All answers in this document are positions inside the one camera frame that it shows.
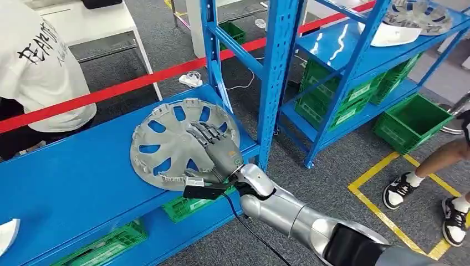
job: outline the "blue shelf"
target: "blue shelf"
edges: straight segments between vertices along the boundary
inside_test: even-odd
[[[450,35],[470,26],[470,17],[458,11],[449,10],[453,27],[438,36],[419,36],[413,43],[393,47],[369,47],[358,66],[351,86],[358,85],[391,69],[395,65],[424,52],[444,41]],[[310,58],[331,71],[340,70],[351,59],[359,41],[357,22],[348,19],[341,23],[307,34],[297,40],[297,46]]]
[[[328,131],[324,137],[324,141],[320,144],[320,149],[326,148],[337,139],[343,137],[349,132],[357,129],[359,126],[368,122],[375,116],[380,115],[383,111],[399,103],[402,99],[417,92],[418,87],[416,83],[410,79],[405,79],[398,87],[396,87],[390,95],[380,105],[367,104],[360,114],[355,115],[353,118],[348,119],[334,130]],[[301,117],[294,109],[294,103],[285,104],[281,107],[281,112],[285,115],[291,123],[300,130],[311,142],[315,141],[317,130],[314,129],[303,117]]]
[[[232,193],[230,198],[238,214],[241,214],[238,192]],[[161,208],[158,208],[143,217],[149,238],[116,257],[109,264],[157,265],[233,218],[230,205],[224,197],[220,197],[210,206],[176,224],[170,221]]]
[[[222,105],[213,87],[203,85],[0,163],[0,223],[21,219],[0,265],[48,265],[181,195],[142,181],[129,148],[134,128],[153,108],[183,98]],[[259,146],[235,120],[247,160]]]

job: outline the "blue metal shelving rack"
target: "blue metal shelving rack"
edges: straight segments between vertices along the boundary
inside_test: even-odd
[[[261,79],[261,99],[258,119],[259,155],[256,163],[266,170],[273,138],[276,113],[283,81],[287,74],[289,55],[295,43],[302,0],[275,0],[269,4],[267,43],[263,65],[244,50],[217,24],[215,0],[201,0],[202,31],[206,50],[209,84],[217,89],[224,103],[231,109],[222,80],[219,41]]]
[[[331,74],[323,80],[313,84],[310,88],[300,93],[293,99],[283,103],[279,110],[277,127],[286,133],[298,146],[306,153],[304,164],[305,167],[313,166],[313,159],[319,151],[326,148],[339,138],[368,122],[383,111],[400,102],[405,97],[417,92],[418,89],[426,82],[436,68],[445,60],[449,52],[455,47],[460,38],[470,27],[470,17],[463,12],[449,10],[453,18],[453,27],[447,33],[439,36],[420,36],[418,39],[409,44],[398,45],[395,47],[371,47],[373,36],[375,35],[382,18],[384,17],[391,0],[377,0],[372,11],[369,14],[359,14],[353,10],[342,6],[336,6],[329,0],[317,0],[338,12],[346,14],[350,19],[321,29],[312,34],[302,36],[297,39],[297,48],[307,53],[310,59],[314,59],[325,68],[331,71]],[[357,23],[365,24],[362,34],[359,33]],[[353,118],[342,123],[339,127],[329,130],[329,126],[333,120],[333,114],[347,92],[355,86],[365,81],[371,80],[375,76],[391,69],[395,65],[404,62],[424,52],[426,49],[433,47],[437,43],[443,41],[452,34],[457,36],[435,61],[433,66],[424,75],[417,84],[412,80],[406,79],[401,85],[395,88],[390,95],[379,105],[367,104],[361,114],[355,115]],[[296,99],[305,93],[315,89],[318,85],[324,83],[328,79],[340,76],[341,82],[337,88],[333,100],[331,101],[325,118],[321,122],[318,130],[314,129],[305,119],[298,115],[294,110]],[[310,147],[306,147],[293,133],[287,125],[282,123],[280,117],[287,117],[294,127],[301,131],[309,141],[312,142]]]
[[[217,25],[215,0],[201,0],[201,6],[208,84],[0,163],[4,177],[0,201],[8,203],[0,205],[0,222],[21,219],[17,239],[0,257],[0,265],[50,265],[139,217],[149,238],[106,265],[155,265],[233,218],[227,202],[216,201],[172,223],[159,207],[181,192],[161,190],[139,179],[128,157],[131,135],[135,126],[162,103],[200,98],[231,110],[221,74],[222,41],[262,80],[257,140],[237,122],[244,159],[255,157],[266,169],[302,0],[270,1],[263,64]],[[230,197],[240,212],[238,194]]]

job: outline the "sneaker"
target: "sneaker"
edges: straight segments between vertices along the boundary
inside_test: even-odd
[[[387,208],[397,209],[405,201],[405,198],[417,188],[406,181],[408,173],[404,173],[384,189],[383,200]]]
[[[465,226],[466,213],[459,212],[454,208],[452,201],[456,197],[446,198],[442,201],[442,209],[444,211],[444,223],[442,224],[442,233],[444,238],[450,245],[460,247],[463,243],[467,229]]]

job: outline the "red stanchion belt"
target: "red stanchion belt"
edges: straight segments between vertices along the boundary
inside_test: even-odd
[[[368,10],[374,6],[375,1],[357,6],[354,10],[361,12]],[[331,22],[337,21],[339,19],[345,18],[346,15],[341,13],[334,14],[332,16],[319,19],[317,21],[302,25],[299,27],[299,33],[304,33],[312,29],[319,28],[323,25],[329,24]],[[266,45],[266,38],[257,39],[242,45],[242,47],[246,51],[252,51],[255,49],[259,49]],[[221,51],[221,59],[225,60],[227,58],[233,57],[234,54],[229,50]],[[43,108],[37,111],[29,112],[24,115],[19,115],[16,117],[12,117],[3,121],[0,121],[0,134],[17,129],[21,126],[29,125],[33,122],[37,122],[46,118],[49,118],[54,115],[62,114],[64,112],[68,112],[70,110],[74,110],[76,108],[80,108],[85,105],[89,105],[92,103],[97,103],[108,98],[118,96],[132,90],[139,89],[143,86],[150,85],[152,83],[158,82],[160,80],[164,80],[170,78],[172,76],[181,75],[188,71],[201,68],[206,65],[206,58],[199,58],[193,61],[189,61],[180,65],[175,65],[170,68],[160,70],[150,75],[141,76],[139,78],[126,81],[124,83],[114,85],[97,92],[84,95],[75,99],[71,99],[65,101],[60,104],[56,104],[47,108]]]

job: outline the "white sock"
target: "white sock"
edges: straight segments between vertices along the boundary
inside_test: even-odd
[[[406,181],[408,181],[412,187],[418,187],[423,180],[424,178],[418,177],[414,171],[406,175]]]
[[[470,203],[465,199],[465,196],[460,196],[452,201],[454,208],[459,212],[467,213],[470,208]]]

